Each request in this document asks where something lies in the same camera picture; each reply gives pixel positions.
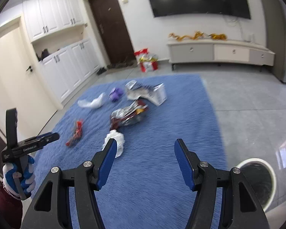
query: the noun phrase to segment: blue and white glove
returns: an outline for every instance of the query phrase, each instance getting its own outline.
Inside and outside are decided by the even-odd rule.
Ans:
[[[35,188],[35,175],[34,171],[34,159],[29,156],[28,166],[23,172],[24,179],[21,181],[21,187],[25,194],[31,193]],[[21,177],[21,173],[17,172],[17,165],[14,163],[6,163],[3,166],[3,186],[5,190],[14,198],[20,200],[20,195],[17,191],[16,184],[13,177]]]

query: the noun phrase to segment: gray drawer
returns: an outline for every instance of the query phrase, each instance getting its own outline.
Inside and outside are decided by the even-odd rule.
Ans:
[[[273,66],[274,54],[250,49],[249,62],[256,65]]]
[[[213,44],[183,44],[170,46],[172,63],[213,61]]]

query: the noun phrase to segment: maroon sleeve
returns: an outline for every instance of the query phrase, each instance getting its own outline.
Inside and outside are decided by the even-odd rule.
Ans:
[[[19,229],[22,219],[22,203],[20,200],[10,196],[4,189],[3,184],[0,185],[0,213],[7,223]]]

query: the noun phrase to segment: purple object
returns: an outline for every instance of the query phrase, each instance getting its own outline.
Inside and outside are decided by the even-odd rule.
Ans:
[[[123,95],[123,90],[120,89],[120,88],[114,88],[110,94],[109,94],[109,99],[112,101],[112,102],[116,102],[117,100],[120,99],[120,97]]]

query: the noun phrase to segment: black shoe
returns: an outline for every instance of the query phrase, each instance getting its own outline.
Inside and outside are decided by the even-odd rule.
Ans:
[[[100,74],[104,73],[105,71],[106,71],[106,69],[103,67],[103,68],[99,69],[96,74],[99,76]]]

